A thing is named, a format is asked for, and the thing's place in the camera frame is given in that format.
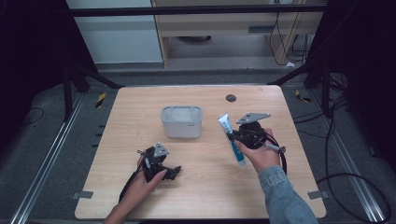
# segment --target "aluminum rail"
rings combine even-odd
[[[64,141],[65,141],[67,135],[69,134],[71,127],[73,126],[73,123],[76,119],[78,111],[80,110],[81,103],[84,99],[84,96],[85,96],[84,93],[78,94],[78,97],[77,97],[77,99],[75,101],[75,105],[74,105],[74,108],[75,108],[74,112],[71,114],[70,119],[63,123],[61,130],[58,132],[54,142],[52,143],[51,148],[49,149],[47,157],[44,159],[40,169],[38,170],[38,172],[35,176],[35,179],[34,179],[32,185],[30,186],[29,190],[25,194],[17,211],[11,218],[10,223],[22,224],[22,223],[25,223],[27,218],[29,217],[30,212],[32,211],[32,208],[35,205],[35,201],[37,200],[38,195],[40,194],[41,190],[43,189],[43,186],[46,183],[46,180],[50,174],[50,171],[56,162],[59,152],[61,151],[62,146],[64,145]]]
[[[318,93],[316,93],[315,91],[309,91],[309,92],[313,96],[313,100],[317,108],[320,110],[321,109],[320,97],[318,96]],[[326,128],[330,128],[330,121],[324,115],[322,115],[322,118],[326,125]],[[337,130],[334,130],[331,136],[331,140],[333,142],[335,151],[339,159],[341,160],[341,163],[343,164],[346,172],[355,175],[361,175],[359,168],[356,166],[355,162],[349,156],[349,153],[347,152],[347,148],[344,145],[342,138],[338,134]],[[379,207],[367,183],[364,180],[358,179],[356,177],[350,177],[349,180],[356,194],[358,195],[359,200],[361,201],[361,205],[363,206],[363,209],[366,212],[367,217],[373,222],[379,222],[385,220],[385,216],[382,213],[381,208]]]
[[[276,13],[276,12],[320,12],[340,8],[325,4],[312,5],[241,5],[241,6],[197,6],[197,7],[121,7],[81,8],[44,11],[55,15],[72,17],[147,16],[225,13]]]

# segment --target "person's arm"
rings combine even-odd
[[[154,178],[147,182],[143,171],[139,172],[125,192],[119,204],[114,206],[110,214],[105,219],[105,224],[124,223],[129,214],[141,204],[154,188],[162,181],[166,174],[163,170],[156,174]]]
[[[250,149],[236,142],[256,169],[271,223],[318,223],[308,204],[294,191],[280,166],[279,154],[268,147]]]

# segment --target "metal bracket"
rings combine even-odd
[[[236,124],[247,124],[247,123],[251,123],[254,121],[257,121],[259,119],[266,119],[271,117],[271,114],[266,113],[266,114],[256,114],[256,113],[249,113],[247,112],[247,114],[242,117],[241,119],[239,119]]]
[[[72,199],[80,199],[80,198],[91,199],[92,195],[93,195],[92,191],[74,192],[72,195]]]
[[[322,198],[322,199],[329,198],[331,196],[331,194],[326,190],[322,191],[322,192],[320,192],[319,190],[316,190],[316,191],[310,191],[310,192],[308,191],[308,196],[309,196],[309,199],[314,200],[316,198]]]
[[[163,147],[160,142],[157,143],[154,150],[154,158],[159,158],[161,156],[166,156],[169,154],[168,149]]]

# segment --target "black curtain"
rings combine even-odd
[[[68,5],[50,0],[0,1],[0,153],[34,97],[62,83],[68,64],[97,72],[74,18],[46,12],[52,9],[68,9]]]
[[[355,118],[376,155],[391,161],[396,171],[392,162],[396,159],[396,2],[356,3],[329,1],[344,9],[324,13],[310,56],[327,62],[331,72],[346,75],[346,98]],[[308,80],[320,81],[322,71],[322,67],[316,67],[309,72]]]

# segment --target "floor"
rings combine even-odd
[[[295,52],[302,49],[304,40],[295,44]],[[290,53],[290,57],[300,60],[301,56]],[[208,41],[201,37],[174,38],[165,68],[136,69],[133,73],[103,73],[104,77],[127,86],[140,85],[207,85],[207,84],[265,84],[294,69],[279,65],[272,57],[263,35],[253,36],[212,36]],[[334,75],[343,80],[342,75]],[[73,91],[75,102],[81,101],[79,112],[72,128],[67,130],[67,138],[57,140],[63,129],[64,106],[62,86],[55,86],[37,95],[33,108],[27,115],[24,124],[11,141],[12,153],[7,159],[2,158],[0,166],[0,223],[8,223],[23,199],[31,203],[24,207],[30,223],[96,223],[98,220],[77,220],[74,217],[77,200],[76,192],[83,188],[87,173],[100,136],[106,125],[108,114],[116,97],[117,90],[88,78],[91,89],[80,94]],[[359,125],[348,113],[347,105],[337,108],[333,119],[318,117],[308,122],[298,120],[314,117],[318,105],[320,87],[306,90],[302,85],[304,74],[282,86],[282,91],[295,118],[296,127],[304,145],[305,153],[316,180],[330,173],[355,172],[375,183],[391,205],[396,206],[396,174],[390,170],[382,158],[372,157],[367,142],[361,134]],[[296,97],[299,90],[303,97],[312,100],[308,103]],[[100,93],[106,92],[106,99],[100,108],[95,108]],[[340,91],[332,91],[335,100],[342,97]],[[326,141],[329,125],[335,123],[336,129]],[[59,150],[50,154],[58,141]],[[36,175],[42,172],[43,161],[49,169],[39,181]],[[320,190],[329,192],[326,183],[318,183]],[[367,214],[374,211],[377,220],[388,215],[387,204],[373,188],[366,188],[360,180],[352,177],[340,177],[332,180],[335,194],[324,199],[328,215],[320,223],[362,223],[360,218],[367,219]],[[334,200],[340,199],[347,209],[357,217],[351,216]],[[396,223],[392,215],[388,223]]]

